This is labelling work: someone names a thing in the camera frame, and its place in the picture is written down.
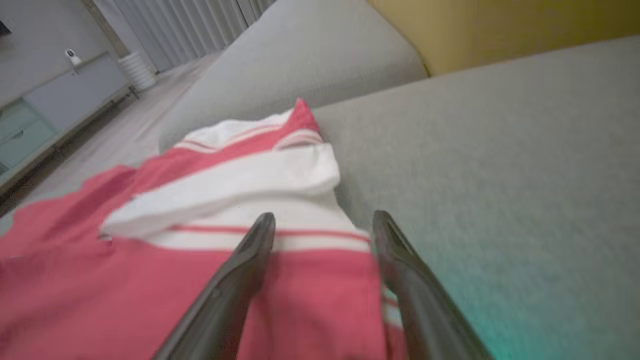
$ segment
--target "pink and white towel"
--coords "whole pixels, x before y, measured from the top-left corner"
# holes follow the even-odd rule
[[[20,209],[0,239],[0,357],[151,357],[265,212],[269,268],[240,359],[402,359],[368,234],[340,209],[331,145],[299,100],[195,131],[139,169]]]

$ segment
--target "gray sofa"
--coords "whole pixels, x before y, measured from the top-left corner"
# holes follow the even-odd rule
[[[314,110],[338,201],[395,218],[497,359],[640,354],[640,37]]]
[[[261,119],[425,79],[415,50],[365,0],[278,0],[167,114],[167,150],[225,119]]]

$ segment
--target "teal drawer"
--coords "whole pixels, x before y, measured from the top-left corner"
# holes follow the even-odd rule
[[[0,142],[24,129],[41,116],[23,100],[0,109]]]
[[[0,161],[14,167],[55,134],[46,122],[38,120],[0,143]]]

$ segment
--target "vertical blind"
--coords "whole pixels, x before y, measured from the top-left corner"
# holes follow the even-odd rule
[[[158,69],[229,46],[275,0],[115,0]]]

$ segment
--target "light wood floor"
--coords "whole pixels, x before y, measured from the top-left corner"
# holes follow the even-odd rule
[[[87,126],[79,139],[74,139],[75,144],[66,146],[59,156],[62,158],[42,166],[40,175],[35,176],[40,179],[30,179],[22,185],[14,202],[29,202],[115,165],[138,163],[157,155],[166,114],[220,54],[207,55],[161,74],[158,84],[140,93],[139,100],[129,97]]]

